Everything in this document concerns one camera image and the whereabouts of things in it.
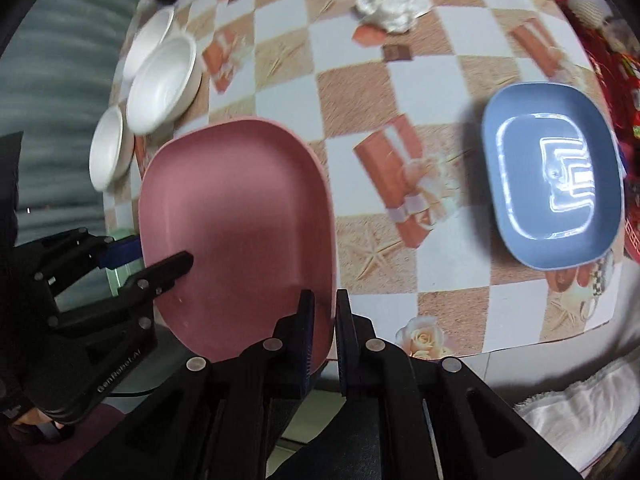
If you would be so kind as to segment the small white foam bowl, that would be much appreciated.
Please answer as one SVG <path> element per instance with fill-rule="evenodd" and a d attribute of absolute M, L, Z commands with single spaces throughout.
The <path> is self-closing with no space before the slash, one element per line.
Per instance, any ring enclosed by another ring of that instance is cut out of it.
<path fill-rule="evenodd" d="M 106 191 L 126 174 L 134 156 L 134 135 L 127 127 L 122 109 L 109 107 L 94 129 L 90 153 L 89 176 L 96 192 Z"/>
<path fill-rule="evenodd" d="M 151 16 L 134 36 L 127 53 L 122 78 L 133 80 L 146 59 L 176 31 L 175 8 L 165 6 Z"/>

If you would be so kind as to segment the pink oval plastic plate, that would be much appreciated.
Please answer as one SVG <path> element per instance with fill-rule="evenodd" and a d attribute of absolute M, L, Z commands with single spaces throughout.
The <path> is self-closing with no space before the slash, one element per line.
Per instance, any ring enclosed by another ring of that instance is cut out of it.
<path fill-rule="evenodd" d="M 329 355 L 335 315 L 335 228 L 324 170 L 276 122 L 241 117 L 166 143 L 138 205 L 143 259 L 178 252 L 191 270 L 156 300 L 164 322 L 211 361 L 238 356 L 314 294 L 311 365 Z"/>

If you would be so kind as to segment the large white foam bowl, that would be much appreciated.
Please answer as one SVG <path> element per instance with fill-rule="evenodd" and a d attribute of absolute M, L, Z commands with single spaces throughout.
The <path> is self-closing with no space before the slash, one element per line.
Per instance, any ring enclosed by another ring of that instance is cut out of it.
<path fill-rule="evenodd" d="M 132 82 L 126 122 L 136 136 L 147 136 L 174 122 L 194 101 L 202 66 L 191 35 L 163 41 L 145 60 Z"/>

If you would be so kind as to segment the blue oval plastic plate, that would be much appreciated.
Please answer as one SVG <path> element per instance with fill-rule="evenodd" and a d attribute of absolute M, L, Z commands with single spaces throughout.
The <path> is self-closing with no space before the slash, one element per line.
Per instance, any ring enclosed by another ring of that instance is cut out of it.
<path fill-rule="evenodd" d="M 488 101 L 480 133 L 498 230 L 516 260 L 553 271 L 608 252 L 624 216 L 622 164 L 589 96 L 510 84 Z"/>

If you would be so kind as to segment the white cushion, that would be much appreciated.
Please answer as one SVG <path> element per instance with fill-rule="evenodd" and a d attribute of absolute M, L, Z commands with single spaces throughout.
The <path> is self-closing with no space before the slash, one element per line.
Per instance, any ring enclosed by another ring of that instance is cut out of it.
<path fill-rule="evenodd" d="M 531 396 L 514 411 L 576 470 L 587 474 L 638 414 L 639 351 L 562 391 Z"/>

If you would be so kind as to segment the teal curtain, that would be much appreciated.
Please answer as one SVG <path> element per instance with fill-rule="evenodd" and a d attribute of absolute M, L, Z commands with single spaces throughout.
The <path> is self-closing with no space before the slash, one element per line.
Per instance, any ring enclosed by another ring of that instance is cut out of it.
<path fill-rule="evenodd" d="M 89 177 L 96 123 L 136 0 L 35 0 L 1 55 L 1 131 L 23 135 L 17 240 L 105 232 Z"/>

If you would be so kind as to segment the checkered patterned tablecloth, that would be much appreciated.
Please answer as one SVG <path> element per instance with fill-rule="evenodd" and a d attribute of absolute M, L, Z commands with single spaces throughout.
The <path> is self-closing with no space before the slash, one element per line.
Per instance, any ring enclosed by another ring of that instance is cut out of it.
<path fill-rule="evenodd" d="M 426 315 L 428 354 L 477 354 L 607 323 L 622 245 L 545 276 L 509 255 L 480 190 L 472 131 L 495 91 L 553 80 L 603 100 L 554 0 L 432 0 L 402 35 L 355 3 L 178 0 L 208 66 L 175 132 L 256 115 L 303 138 L 330 184 L 337 284 L 383 337 Z"/>

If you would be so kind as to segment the crumpled clear plastic wrap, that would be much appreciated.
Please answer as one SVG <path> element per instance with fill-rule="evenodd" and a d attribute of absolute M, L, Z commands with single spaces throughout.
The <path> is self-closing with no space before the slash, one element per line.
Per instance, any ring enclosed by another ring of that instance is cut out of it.
<path fill-rule="evenodd" d="M 364 24 L 402 35 L 410 32 L 432 6 L 432 0 L 356 0 L 355 12 Z"/>

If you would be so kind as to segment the red decorated clutter pile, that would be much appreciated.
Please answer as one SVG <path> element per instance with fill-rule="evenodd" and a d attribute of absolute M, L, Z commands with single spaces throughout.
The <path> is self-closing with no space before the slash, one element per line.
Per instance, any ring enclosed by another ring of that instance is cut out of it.
<path fill-rule="evenodd" d="M 605 36 L 597 0 L 555 0 L 597 74 L 626 170 L 625 249 L 639 259 L 639 60 Z"/>

